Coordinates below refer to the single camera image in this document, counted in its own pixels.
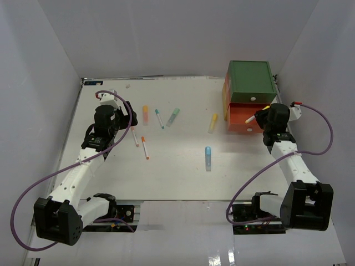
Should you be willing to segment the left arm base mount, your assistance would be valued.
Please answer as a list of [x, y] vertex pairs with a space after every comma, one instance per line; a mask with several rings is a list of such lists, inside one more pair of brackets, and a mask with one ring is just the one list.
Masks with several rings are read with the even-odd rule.
[[139, 206], [121, 204], [117, 206], [114, 220], [102, 223], [92, 223], [86, 226], [83, 231], [99, 233], [133, 233], [137, 229], [139, 215]]

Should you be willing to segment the yellow cap marker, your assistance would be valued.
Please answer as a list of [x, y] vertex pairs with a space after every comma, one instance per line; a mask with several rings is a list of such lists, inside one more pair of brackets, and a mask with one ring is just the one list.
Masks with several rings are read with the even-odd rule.
[[[262, 110], [267, 110], [270, 106], [266, 106], [264, 107]], [[256, 118], [256, 114], [252, 115], [250, 118], [248, 118], [245, 123], [248, 124], [250, 123], [251, 121], [253, 121], [254, 119]]]

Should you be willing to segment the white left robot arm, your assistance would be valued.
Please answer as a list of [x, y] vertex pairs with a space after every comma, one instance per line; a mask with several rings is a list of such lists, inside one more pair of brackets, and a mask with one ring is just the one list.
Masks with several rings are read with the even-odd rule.
[[76, 159], [78, 165], [69, 170], [47, 198], [39, 198], [34, 204], [37, 237], [73, 246], [87, 225], [97, 219], [112, 221], [117, 216], [113, 195], [96, 193], [85, 203], [80, 203], [80, 199], [95, 171], [107, 159], [118, 131], [138, 123], [130, 102], [124, 106], [126, 115], [120, 107], [96, 108], [94, 123], [87, 128]]

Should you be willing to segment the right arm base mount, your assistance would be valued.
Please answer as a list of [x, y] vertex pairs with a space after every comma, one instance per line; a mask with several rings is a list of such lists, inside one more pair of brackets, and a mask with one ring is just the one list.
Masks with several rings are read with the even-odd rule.
[[[239, 202], [233, 204], [229, 210], [229, 218], [233, 222], [246, 222], [255, 219], [260, 219], [270, 216], [269, 213], [261, 211], [256, 213], [253, 210], [251, 202]], [[233, 234], [235, 236], [246, 236], [246, 235], [266, 235], [266, 234], [285, 234], [286, 229], [281, 223], [279, 218], [269, 219], [267, 221], [243, 224], [243, 225], [232, 225]]]

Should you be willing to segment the green drawer box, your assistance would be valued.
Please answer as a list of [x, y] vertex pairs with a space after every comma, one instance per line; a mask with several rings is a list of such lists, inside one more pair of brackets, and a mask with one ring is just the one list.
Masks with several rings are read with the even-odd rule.
[[267, 61], [231, 60], [225, 84], [232, 103], [270, 104], [277, 95]]

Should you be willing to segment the orange cap marker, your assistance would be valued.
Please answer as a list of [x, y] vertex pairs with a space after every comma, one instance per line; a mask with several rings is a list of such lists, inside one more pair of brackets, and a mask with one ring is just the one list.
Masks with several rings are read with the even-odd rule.
[[147, 147], [146, 147], [146, 141], [145, 141], [145, 137], [141, 137], [141, 141], [142, 141], [142, 145], [143, 145], [143, 149], [144, 149], [144, 154], [145, 154], [145, 158], [147, 160], [149, 160], [149, 154], [148, 154], [148, 150], [147, 150]]

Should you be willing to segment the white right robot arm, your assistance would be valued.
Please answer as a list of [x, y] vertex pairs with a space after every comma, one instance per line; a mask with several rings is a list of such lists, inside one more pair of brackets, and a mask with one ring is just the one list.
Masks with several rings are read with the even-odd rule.
[[257, 192], [252, 198], [251, 216], [263, 221], [269, 215], [280, 219], [287, 229], [325, 231], [328, 228], [333, 188], [321, 183], [308, 169], [287, 124], [301, 116], [301, 103], [290, 107], [271, 104], [257, 111], [255, 118], [263, 130], [263, 143], [280, 166], [288, 189], [283, 197], [272, 192]]

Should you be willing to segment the teal cap marker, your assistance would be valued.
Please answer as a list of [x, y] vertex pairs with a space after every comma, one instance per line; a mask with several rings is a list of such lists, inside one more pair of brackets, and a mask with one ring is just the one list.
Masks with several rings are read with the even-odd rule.
[[160, 116], [160, 113], [159, 113], [158, 109], [155, 109], [155, 113], [156, 113], [156, 116], [157, 116], [157, 118], [158, 118], [160, 127], [161, 127], [162, 129], [164, 129], [165, 126], [164, 126], [164, 123], [163, 123], [163, 121], [162, 121], [162, 119], [161, 119], [161, 116]]

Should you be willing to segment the pink cap marker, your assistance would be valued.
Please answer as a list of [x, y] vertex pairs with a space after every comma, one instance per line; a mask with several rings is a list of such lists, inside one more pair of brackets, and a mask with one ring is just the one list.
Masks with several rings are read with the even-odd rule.
[[138, 142], [138, 138], [136, 136], [135, 128], [132, 126], [130, 129], [131, 129], [131, 133], [132, 133], [133, 138], [134, 138], [135, 146], [139, 147], [139, 142]]

